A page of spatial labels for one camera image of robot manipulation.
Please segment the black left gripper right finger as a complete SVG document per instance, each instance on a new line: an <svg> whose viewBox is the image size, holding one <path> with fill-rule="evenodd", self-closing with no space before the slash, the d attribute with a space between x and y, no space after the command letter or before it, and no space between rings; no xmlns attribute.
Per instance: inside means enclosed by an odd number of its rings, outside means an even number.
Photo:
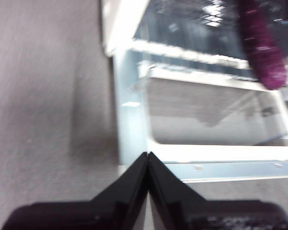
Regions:
<svg viewBox="0 0 288 230"><path fill-rule="evenodd" d="M149 192L168 230L288 230L280 206L260 200L207 200L178 179L152 152Z"/></svg>

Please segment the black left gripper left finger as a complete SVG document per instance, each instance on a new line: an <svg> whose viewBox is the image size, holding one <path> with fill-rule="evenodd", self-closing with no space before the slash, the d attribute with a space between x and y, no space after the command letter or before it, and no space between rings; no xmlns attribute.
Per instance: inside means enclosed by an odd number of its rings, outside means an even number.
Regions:
<svg viewBox="0 0 288 230"><path fill-rule="evenodd" d="M142 153L89 201L35 203L15 209L4 230L131 230L147 195L148 156Z"/></svg>

